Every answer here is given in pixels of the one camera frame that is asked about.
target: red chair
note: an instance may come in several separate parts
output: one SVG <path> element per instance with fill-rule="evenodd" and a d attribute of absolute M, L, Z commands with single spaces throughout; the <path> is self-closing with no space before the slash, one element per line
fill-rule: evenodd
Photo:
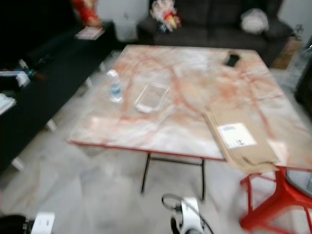
<path fill-rule="evenodd" d="M 281 234 L 293 234 L 281 228 L 272 227 L 269 222 L 277 218 L 286 208 L 301 206 L 306 212 L 310 233 L 312 233 L 312 223 L 308 211 L 308 208 L 312 209 L 312 198 L 304 195 L 287 182 L 285 168 L 276 171 L 275 176 L 275 179 L 271 179 L 261 174 L 252 174 L 240 182 L 241 185 L 247 186 L 248 192 L 248 213 L 240 220 L 240 226 L 249 232 L 256 229 L 266 229 Z M 253 177 L 261 177 L 276 182 L 274 194 L 256 209 L 253 209 L 252 201 L 251 179 Z"/>

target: white wall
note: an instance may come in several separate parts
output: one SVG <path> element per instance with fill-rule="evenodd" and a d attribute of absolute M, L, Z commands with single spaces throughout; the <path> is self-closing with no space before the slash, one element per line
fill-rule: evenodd
<path fill-rule="evenodd" d="M 302 40 L 307 43 L 312 36 L 312 0 L 284 0 L 279 17 L 293 29 L 302 24 Z"/>
<path fill-rule="evenodd" d="M 148 15 L 148 0 L 98 0 L 97 13 L 114 21 L 119 40 L 132 40 L 137 23 Z"/>

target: red table edge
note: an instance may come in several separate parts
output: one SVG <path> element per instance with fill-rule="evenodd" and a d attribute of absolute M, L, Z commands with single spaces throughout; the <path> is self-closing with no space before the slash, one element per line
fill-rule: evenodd
<path fill-rule="evenodd" d="M 155 150 L 142 150 L 137 148 L 127 148 L 127 147 L 118 147 L 118 146 L 110 146 L 105 144 L 98 144 L 98 143 L 86 143 L 76 140 L 66 140 L 69 144 L 78 145 L 78 146 L 90 146 L 90 147 L 98 147 L 98 148 L 110 148 L 110 149 L 117 149 L 117 150 L 129 150 L 129 151 L 137 151 L 137 152 L 144 152 L 144 153 L 153 153 L 153 154 L 161 154 L 161 155 L 170 155 L 170 156 L 181 156 L 181 157 L 189 157 L 189 158 L 198 158 L 198 159 L 206 159 L 212 161 L 219 161 L 219 162 L 227 162 L 225 158 L 215 158 L 215 157 L 203 157 L 203 156 L 196 156 L 196 155 L 185 155 L 185 154 L 175 154 L 170 152 L 159 152 Z M 287 167 L 287 166 L 276 166 L 277 168 L 287 168 L 288 170 L 294 171 L 304 171 L 304 172 L 311 172 L 312 168 L 297 168 L 297 167 Z"/>

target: plush doll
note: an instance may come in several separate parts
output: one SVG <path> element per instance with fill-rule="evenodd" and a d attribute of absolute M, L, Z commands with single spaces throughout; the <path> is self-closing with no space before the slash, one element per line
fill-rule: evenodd
<path fill-rule="evenodd" d="M 101 27 L 102 20 L 95 12 L 96 2 L 98 0 L 73 0 L 75 8 L 79 12 L 80 18 L 84 25 Z"/>
<path fill-rule="evenodd" d="M 173 0 L 154 0 L 151 15 L 157 20 L 162 32 L 171 32 L 181 27 L 180 17 L 177 16 Z"/>

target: white pillow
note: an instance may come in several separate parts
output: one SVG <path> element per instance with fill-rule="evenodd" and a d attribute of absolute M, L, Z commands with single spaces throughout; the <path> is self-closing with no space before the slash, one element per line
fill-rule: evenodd
<path fill-rule="evenodd" d="M 241 15 L 241 19 L 241 28 L 246 33 L 258 35 L 269 29 L 269 22 L 266 14 L 258 8 L 246 11 Z"/>

